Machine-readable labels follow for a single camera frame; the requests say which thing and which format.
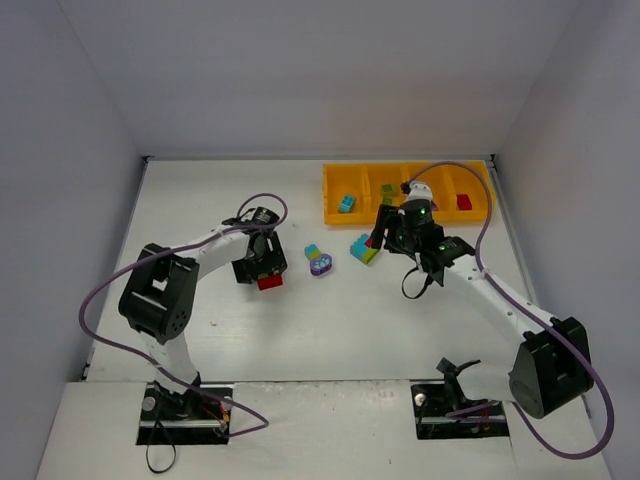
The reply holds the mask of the red two-by-four lego brick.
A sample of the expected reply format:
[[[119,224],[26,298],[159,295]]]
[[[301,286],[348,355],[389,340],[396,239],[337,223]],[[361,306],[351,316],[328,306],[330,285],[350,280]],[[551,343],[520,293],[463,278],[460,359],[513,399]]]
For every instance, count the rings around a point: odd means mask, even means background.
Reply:
[[[261,275],[256,283],[260,291],[269,290],[282,286],[283,277],[280,273]]]

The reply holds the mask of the multicolor lego block assembly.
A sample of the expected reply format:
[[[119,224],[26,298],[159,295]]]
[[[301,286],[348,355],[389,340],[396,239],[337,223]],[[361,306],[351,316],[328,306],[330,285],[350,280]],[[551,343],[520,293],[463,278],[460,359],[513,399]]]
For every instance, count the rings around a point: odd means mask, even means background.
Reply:
[[[350,246],[350,254],[364,265],[369,265],[379,254],[379,249],[372,247],[372,240],[368,234],[360,235]]]

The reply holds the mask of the small red lego brick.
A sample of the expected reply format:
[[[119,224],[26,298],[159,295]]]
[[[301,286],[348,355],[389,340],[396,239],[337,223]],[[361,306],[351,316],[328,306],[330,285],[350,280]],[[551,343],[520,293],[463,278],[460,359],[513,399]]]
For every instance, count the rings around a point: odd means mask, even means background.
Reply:
[[[456,206],[458,211],[472,211],[473,203],[471,197],[466,193],[457,194]]]

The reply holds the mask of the teal lego brick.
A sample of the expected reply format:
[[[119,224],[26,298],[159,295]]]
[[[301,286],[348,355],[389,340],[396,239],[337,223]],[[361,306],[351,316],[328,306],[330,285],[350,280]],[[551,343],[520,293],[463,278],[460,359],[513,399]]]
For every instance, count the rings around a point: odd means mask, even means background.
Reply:
[[[338,212],[340,214],[349,214],[353,211],[356,203],[356,197],[353,195],[345,195],[339,203]]]

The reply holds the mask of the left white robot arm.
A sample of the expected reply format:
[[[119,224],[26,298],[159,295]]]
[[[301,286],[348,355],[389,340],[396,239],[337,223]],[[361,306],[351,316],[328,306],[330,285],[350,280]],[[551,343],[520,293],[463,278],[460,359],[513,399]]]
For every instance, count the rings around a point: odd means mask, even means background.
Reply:
[[[169,254],[132,270],[118,311],[143,339],[151,358],[168,373],[156,374],[160,390],[182,396],[190,385],[200,385],[184,334],[200,280],[230,265],[239,284],[262,289],[270,278],[282,284],[287,262],[275,230],[279,222],[278,214],[257,207],[183,245],[151,243],[143,248],[140,260]]]

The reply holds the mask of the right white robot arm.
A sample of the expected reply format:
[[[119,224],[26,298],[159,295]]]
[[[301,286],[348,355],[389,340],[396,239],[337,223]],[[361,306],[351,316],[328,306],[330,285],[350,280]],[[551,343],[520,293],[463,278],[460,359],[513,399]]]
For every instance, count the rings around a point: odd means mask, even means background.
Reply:
[[[507,390],[495,399],[542,419],[593,388],[585,327],[529,305],[481,269],[476,250],[435,223],[428,201],[380,205],[371,246],[413,260],[413,270],[426,276],[425,287],[437,284],[463,298],[515,349]]]

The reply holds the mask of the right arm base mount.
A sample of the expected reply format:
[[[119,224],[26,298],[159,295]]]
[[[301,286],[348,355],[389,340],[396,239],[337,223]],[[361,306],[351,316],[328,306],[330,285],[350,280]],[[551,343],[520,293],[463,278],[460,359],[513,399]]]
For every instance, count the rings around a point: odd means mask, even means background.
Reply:
[[[413,383],[411,398],[418,440],[480,440],[510,436],[500,402],[455,403],[443,381]]]

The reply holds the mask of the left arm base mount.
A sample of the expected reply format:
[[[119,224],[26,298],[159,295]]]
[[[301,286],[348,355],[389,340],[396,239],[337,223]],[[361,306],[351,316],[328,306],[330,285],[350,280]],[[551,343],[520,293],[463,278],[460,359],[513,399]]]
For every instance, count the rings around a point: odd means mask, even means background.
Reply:
[[[225,401],[202,397],[190,390],[169,394],[155,383],[146,385],[139,415],[136,444],[163,446],[227,445],[233,390],[206,387]]]

